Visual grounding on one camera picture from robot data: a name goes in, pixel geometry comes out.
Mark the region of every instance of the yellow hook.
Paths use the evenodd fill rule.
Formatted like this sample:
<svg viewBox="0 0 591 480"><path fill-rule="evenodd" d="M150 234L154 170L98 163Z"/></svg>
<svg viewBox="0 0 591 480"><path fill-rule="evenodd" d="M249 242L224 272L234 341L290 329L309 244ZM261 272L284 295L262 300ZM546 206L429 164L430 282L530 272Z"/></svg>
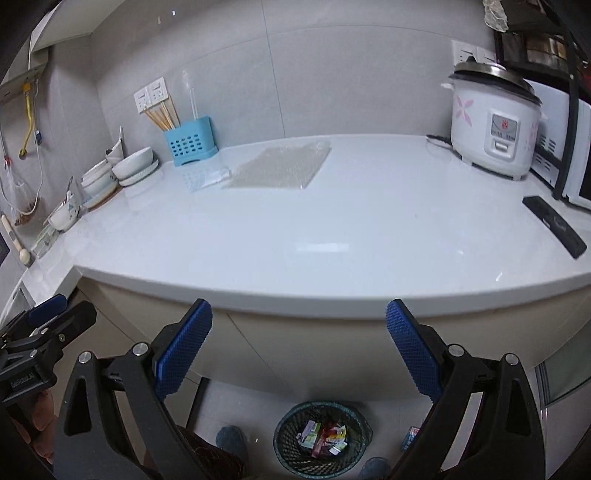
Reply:
<svg viewBox="0 0 591 480"><path fill-rule="evenodd" d="M27 144L29 142L29 138L31 137L31 133L33 132L33 108L31 107L31 84L29 82L25 83L22 86L22 92L25 95L25 103L27 105L27 118L29 121L29 129L25 136L25 141L22 144L21 151L18 153L18 157L21 160L27 156Z"/></svg>

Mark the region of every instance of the cabinet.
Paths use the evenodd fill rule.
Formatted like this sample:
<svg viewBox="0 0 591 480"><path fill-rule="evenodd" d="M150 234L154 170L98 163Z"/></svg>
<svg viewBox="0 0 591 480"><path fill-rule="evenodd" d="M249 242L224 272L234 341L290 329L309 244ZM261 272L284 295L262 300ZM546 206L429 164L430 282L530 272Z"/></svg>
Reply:
<svg viewBox="0 0 591 480"><path fill-rule="evenodd" d="M86 279L79 287L136 341L151 341L189 308ZM564 345L589 317L591 287L506 309L418 320L474 356L501 359L515 353L528 371ZM199 375L300 401L419 395L383 320L215 310L212 331L188 377L198 381Z"/></svg>
<svg viewBox="0 0 591 480"><path fill-rule="evenodd" d="M591 288L507 309L418 319L472 355L517 354L526 371L566 343L591 316ZM418 391L386 330L374 320L230 313L248 342L299 400L388 400Z"/></svg>
<svg viewBox="0 0 591 480"><path fill-rule="evenodd" d="M162 327L178 322L190 307L88 279L81 280L79 288L136 341L151 342ZM212 330L187 377L199 381L201 375L241 387L292 395L221 310L214 310Z"/></svg>
<svg viewBox="0 0 591 480"><path fill-rule="evenodd" d="M37 25L31 51L90 35L124 0L62 0Z"/></svg>

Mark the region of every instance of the wall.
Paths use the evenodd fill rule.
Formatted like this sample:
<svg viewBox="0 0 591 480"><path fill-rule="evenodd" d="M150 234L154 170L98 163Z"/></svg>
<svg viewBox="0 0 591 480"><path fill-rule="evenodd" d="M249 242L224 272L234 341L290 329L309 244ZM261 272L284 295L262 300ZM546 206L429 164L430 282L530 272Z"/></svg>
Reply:
<svg viewBox="0 0 591 480"><path fill-rule="evenodd" d="M130 151L164 137L133 94L194 87L219 146L334 133L449 134L451 38L493 49L480 0L127 0L92 34L100 104Z"/></svg>
<svg viewBox="0 0 591 480"><path fill-rule="evenodd" d="M55 46L41 76L35 101L38 127L43 135L43 143L39 148L43 164L41 200L31 222L15 229L21 242L28 248L41 231L49 213L65 197L70 176L79 178L104 158L105 150L113 145L92 72L90 38L86 37ZM27 145L27 158L18 158L27 130L23 98L0 107L0 125L14 170L25 180L33 194L36 193L41 174L33 138ZM3 168L0 168L0 178L6 191L7 174ZM9 212L2 198L0 208ZM11 247L12 254L0 266L0 306L3 306L24 267L4 228L0 228L0 231Z"/></svg>

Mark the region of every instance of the trash can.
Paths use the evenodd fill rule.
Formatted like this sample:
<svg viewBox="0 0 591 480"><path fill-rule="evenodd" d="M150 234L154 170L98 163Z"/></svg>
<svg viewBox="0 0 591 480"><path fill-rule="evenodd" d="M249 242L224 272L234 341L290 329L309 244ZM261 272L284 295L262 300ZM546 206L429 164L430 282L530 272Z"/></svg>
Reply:
<svg viewBox="0 0 591 480"><path fill-rule="evenodd" d="M322 425L338 424L346 427L346 447L328 458L313 458L310 449L301 446L298 434L312 420ZM351 470L371 443L374 433L353 407L332 401L303 403L292 408L275 429L273 448L287 470L302 478L333 478Z"/></svg>

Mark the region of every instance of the rice cooker control panel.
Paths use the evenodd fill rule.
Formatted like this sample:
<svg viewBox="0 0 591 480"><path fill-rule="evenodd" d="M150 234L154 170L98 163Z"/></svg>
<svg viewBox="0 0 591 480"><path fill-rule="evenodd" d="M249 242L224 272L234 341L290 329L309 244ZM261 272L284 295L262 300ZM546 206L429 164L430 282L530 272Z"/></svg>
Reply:
<svg viewBox="0 0 591 480"><path fill-rule="evenodd" d="M485 151L500 160L513 161L519 136L519 120L489 112L489 126Z"/></svg>

